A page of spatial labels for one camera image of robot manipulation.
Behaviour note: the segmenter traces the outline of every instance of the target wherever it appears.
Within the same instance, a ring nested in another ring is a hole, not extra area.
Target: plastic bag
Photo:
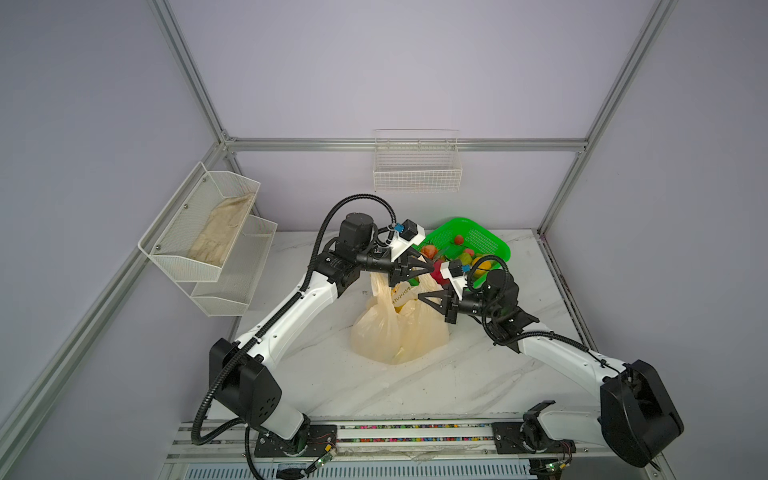
[[[392,304],[387,276],[371,273],[373,302],[352,327],[353,352],[377,362],[396,365],[418,359],[448,343],[448,325],[442,315],[416,299],[422,292],[441,290],[428,273],[409,289],[399,313]]]

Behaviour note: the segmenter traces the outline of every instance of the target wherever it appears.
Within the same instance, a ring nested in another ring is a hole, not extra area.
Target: slotted metal panel
[[[267,480],[276,478],[278,470],[301,467],[305,464],[256,463],[257,471]],[[493,460],[436,460],[431,462],[387,461],[387,462],[337,462],[328,464],[310,475],[310,478],[366,478],[385,480],[407,478],[408,480],[508,480],[536,478],[529,472],[528,460],[501,458]],[[205,478],[253,478],[246,463],[201,463],[192,464],[187,470],[186,480]]]

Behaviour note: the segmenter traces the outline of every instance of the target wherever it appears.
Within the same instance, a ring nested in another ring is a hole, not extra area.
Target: green plastic basket
[[[462,245],[453,243],[456,235],[464,237]],[[509,245],[504,243],[502,239],[485,228],[480,227],[476,222],[462,217],[445,222],[437,230],[427,235],[421,245],[419,245],[419,250],[429,243],[434,245],[438,251],[446,249],[443,255],[451,260],[458,257],[465,248],[471,248],[477,254],[496,255],[504,259],[505,262],[509,261],[511,255]],[[499,267],[498,264],[495,264],[493,269]],[[475,287],[479,288],[483,282],[485,282],[485,275],[475,281]]]

